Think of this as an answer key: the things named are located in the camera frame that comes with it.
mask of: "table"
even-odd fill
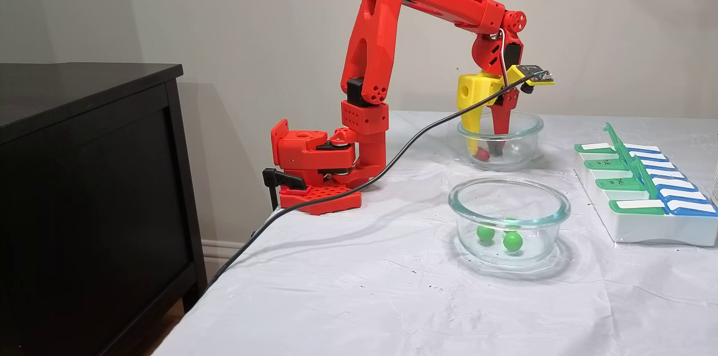
[[[393,156],[443,113],[392,112]],[[716,247],[616,244],[572,169],[573,145],[661,147],[703,192],[718,120],[543,116],[541,156],[510,173],[561,192],[558,252],[525,271],[457,244],[447,193],[468,165],[456,122],[431,131],[357,210],[280,218],[157,349],[190,354],[715,354]]]

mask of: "white label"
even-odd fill
[[[629,151],[628,154],[631,154],[631,157],[639,157],[641,159],[667,160],[666,156],[659,152]]]
[[[700,210],[700,211],[709,211],[710,213],[715,213],[716,208],[713,207],[713,205],[710,205],[708,203],[693,203],[693,202],[684,202],[682,200],[671,200],[671,202],[668,203],[670,210],[676,210],[677,208],[684,208],[684,209],[693,209],[693,210]]]
[[[651,178],[654,185],[670,185],[672,187],[695,189],[695,185],[682,179]]]
[[[663,177],[674,177],[674,178],[685,178],[684,174],[677,172],[677,170],[665,170],[665,169],[646,169],[650,175],[662,175]]]
[[[664,203],[657,198],[648,198],[648,200],[619,200],[616,205],[621,209],[638,209],[641,207],[664,207]]]
[[[612,149],[608,143],[582,144],[581,148],[584,150]]]
[[[639,149],[639,150],[649,150],[649,151],[661,151],[656,146],[641,146],[640,144],[630,144],[625,143],[623,146],[626,146],[626,149]]]
[[[677,189],[663,188],[663,189],[661,189],[661,195],[664,195],[664,197],[689,197],[689,198],[699,198],[700,200],[706,200],[706,197],[703,196],[703,194],[698,191],[687,192],[687,191],[679,191]]]
[[[651,160],[641,160],[644,166],[651,166],[651,167],[662,167],[664,169],[675,169],[675,166],[672,165],[670,161],[651,161]]]

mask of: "red robot arm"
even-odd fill
[[[493,0],[362,0],[342,74],[341,87],[347,95],[347,100],[342,101],[344,128],[336,129],[329,139],[324,132],[289,131],[287,120],[272,129],[274,164],[288,174],[302,177],[308,185],[305,192],[282,188],[282,207],[345,192],[384,169],[385,131],[389,127],[388,106],[384,100],[392,77],[402,5],[477,34],[472,58],[485,72],[501,75],[501,42],[492,37],[499,29],[504,31],[506,67],[521,60],[523,44],[517,34],[526,26],[526,15],[521,11],[506,11],[501,3]],[[506,100],[506,106],[503,102],[499,98],[492,106],[496,133],[505,133],[502,129],[508,131],[508,113],[516,105],[516,100]],[[359,144],[356,160],[355,144]],[[303,210],[321,214],[359,206],[361,196],[357,192],[342,200]]]

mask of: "red ball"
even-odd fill
[[[476,154],[474,154],[474,157],[476,157],[476,159],[478,161],[487,162],[487,161],[489,161],[491,155],[489,154],[488,151],[479,147],[479,149],[476,151]]]

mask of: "clear glass bowl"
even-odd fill
[[[491,133],[467,131],[459,122],[459,133],[465,137],[466,153],[470,161],[480,169],[517,170],[526,167],[536,156],[539,132],[544,122],[538,116],[511,111],[508,133],[493,134],[491,113],[481,116],[481,129]]]
[[[459,241],[479,259],[500,265],[541,261],[556,247],[571,214],[561,192],[521,178],[480,178],[449,193]]]

